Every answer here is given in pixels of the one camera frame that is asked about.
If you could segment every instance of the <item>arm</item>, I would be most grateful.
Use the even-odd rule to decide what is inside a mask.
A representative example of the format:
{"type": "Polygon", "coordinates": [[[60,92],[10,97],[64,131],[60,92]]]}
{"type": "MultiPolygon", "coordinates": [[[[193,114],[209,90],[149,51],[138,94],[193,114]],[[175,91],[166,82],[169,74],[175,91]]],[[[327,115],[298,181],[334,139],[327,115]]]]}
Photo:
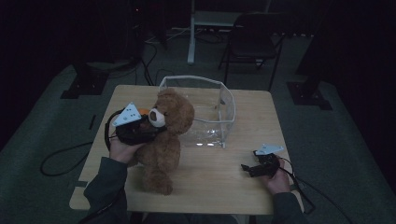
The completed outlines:
{"type": "MultiPolygon", "coordinates": [[[[285,162],[279,159],[280,167],[285,162]]],[[[274,196],[274,218],[273,223],[308,223],[294,194],[290,192],[288,174],[278,169],[275,175],[261,176],[262,183],[274,196]]]]}
{"type": "Polygon", "coordinates": [[[128,223],[127,202],[123,190],[127,162],[143,144],[127,146],[114,137],[114,134],[110,143],[110,158],[102,158],[98,175],[84,191],[91,208],[80,223],[128,223]]]}

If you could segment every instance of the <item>gray carpet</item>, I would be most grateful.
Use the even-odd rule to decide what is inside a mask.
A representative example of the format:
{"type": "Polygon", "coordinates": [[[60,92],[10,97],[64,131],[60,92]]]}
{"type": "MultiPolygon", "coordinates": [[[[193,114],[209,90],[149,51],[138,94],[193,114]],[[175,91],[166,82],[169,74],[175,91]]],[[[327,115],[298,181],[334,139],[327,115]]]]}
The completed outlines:
{"type": "MultiPolygon", "coordinates": [[[[201,35],[216,41],[212,35],[201,35]]],[[[290,159],[297,176],[324,192],[351,217],[354,223],[395,223],[396,198],[381,175],[359,130],[348,115],[334,86],[319,86],[332,111],[317,106],[295,105],[286,82],[304,81],[294,75],[310,39],[285,40],[272,94],[290,159]]],[[[157,85],[164,76],[196,75],[222,80],[218,70],[224,44],[197,41],[195,64],[187,65],[189,39],[177,36],[168,41],[169,50],[153,43],[157,54],[149,71],[157,85]]],[[[154,55],[146,46],[145,61],[154,55]]],[[[266,90],[270,64],[256,71],[251,65],[234,65],[230,70],[230,89],[266,90]]],[[[94,63],[100,69],[114,64],[94,63]]],[[[10,223],[77,223],[86,214],[72,210],[68,203],[83,164],[70,173],[47,177],[39,172],[40,163],[51,152],[93,141],[114,88],[119,84],[147,85],[142,66],[136,70],[110,74],[102,95],[82,95],[61,100],[76,73],[71,66],[56,76],[30,115],[0,154],[0,211],[10,223]]],[[[52,173],[71,167],[90,149],[85,146],[50,160],[45,168],[52,173]]],[[[308,215],[311,223],[347,223],[342,214],[320,194],[305,186],[304,192],[317,209],[308,215]]],[[[258,217],[268,223],[269,217],[258,217]]]]}

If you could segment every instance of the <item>dark background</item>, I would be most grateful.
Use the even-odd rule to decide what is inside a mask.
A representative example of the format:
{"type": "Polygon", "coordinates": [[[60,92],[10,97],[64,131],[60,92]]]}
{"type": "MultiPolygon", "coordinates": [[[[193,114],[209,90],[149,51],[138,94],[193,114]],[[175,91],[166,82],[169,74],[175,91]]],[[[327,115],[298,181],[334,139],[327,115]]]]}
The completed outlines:
{"type": "MultiPolygon", "coordinates": [[[[265,1],[224,2],[197,1],[196,9],[249,10],[244,7],[265,1]]],[[[273,2],[274,11],[293,6],[298,21],[295,34],[315,35],[297,73],[337,88],[383,174],[396,189],[396,177],[390,173],[396,159],[395,3],[273,2]]],[[[1,148],[53,77],[69,64],[138,57],[141,39],[135,37],[144,36],[146,30],[134,30],[135,25],[148,30],[190,26],[191,3],[182,0],[6,0],[0,4],[1,148]],[[122,51],[125,45],[128,50],[122,51]]]]}

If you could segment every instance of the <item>hand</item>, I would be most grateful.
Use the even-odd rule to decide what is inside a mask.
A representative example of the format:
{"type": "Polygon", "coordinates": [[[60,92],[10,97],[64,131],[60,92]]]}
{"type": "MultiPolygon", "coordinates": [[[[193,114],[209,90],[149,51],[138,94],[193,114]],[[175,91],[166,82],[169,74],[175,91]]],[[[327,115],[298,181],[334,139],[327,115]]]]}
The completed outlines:
{"type": "Polygon", "coordinates": [[[115,161],[128,163],[134,156],[134,153],[143,145],[145,143],[134,146],[126,145],[113,133],[110,138],[110,158],[115,161]]]}
{"type": "MultiPolygon", "coordinates": [[[[284,167],[285,162],[282,159],[279,159],[280,167],[284,167]]],[[[265,187],[268,188],[272,195],[290,192],[290,182],[289,176],[286,172],[281,169],[277,169],[275,175],[271,178],[271,176],[263,175],[260,176],[260,179],[265,187]]]]}

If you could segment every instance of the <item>person's left hand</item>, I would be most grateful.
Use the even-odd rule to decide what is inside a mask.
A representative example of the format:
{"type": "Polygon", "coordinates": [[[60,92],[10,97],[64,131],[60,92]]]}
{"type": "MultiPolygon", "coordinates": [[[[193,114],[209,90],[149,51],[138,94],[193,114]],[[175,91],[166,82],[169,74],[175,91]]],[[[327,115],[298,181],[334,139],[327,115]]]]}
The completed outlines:
{"type": "Polygon", "coordinates": [[[110,158],[115,161],[120,161],[123,163],[128,163],[134,153],[145,143],[129,146],[120,141],[120,139],[115,135],[115,133],[111,134],[110,138],[110,158]]]}

